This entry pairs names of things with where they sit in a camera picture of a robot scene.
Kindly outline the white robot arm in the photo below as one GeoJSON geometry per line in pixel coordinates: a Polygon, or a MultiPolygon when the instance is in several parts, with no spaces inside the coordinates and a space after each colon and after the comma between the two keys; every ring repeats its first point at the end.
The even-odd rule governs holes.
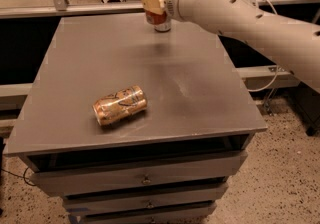
{"type": "Polygon", "coordinates": [[[141,0],[154,14],[248,44],[320,92],[320,26],[265,12],[251,0],[141,0]]]}

